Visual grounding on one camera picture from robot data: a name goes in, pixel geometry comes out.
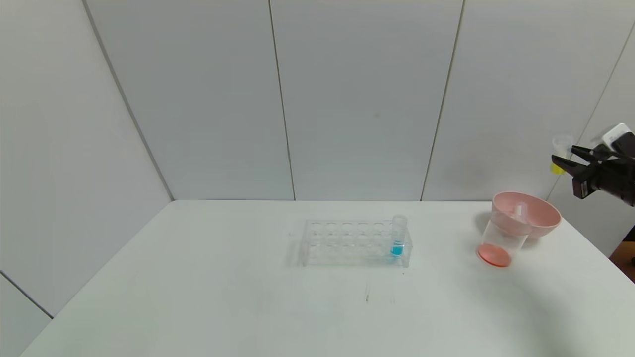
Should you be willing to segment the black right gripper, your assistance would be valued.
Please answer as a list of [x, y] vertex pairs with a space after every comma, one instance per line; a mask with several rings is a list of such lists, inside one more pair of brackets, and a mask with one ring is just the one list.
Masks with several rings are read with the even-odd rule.
[[572, 145], [573, 156], [588, 164], [581, 164], [552, 155], [553, 167], [572, 176], [574, 195], [585, 199], [596, 191], [605, 192], [628, 206], [635, 205], [634, 158], [605, 149], [588, 149]]

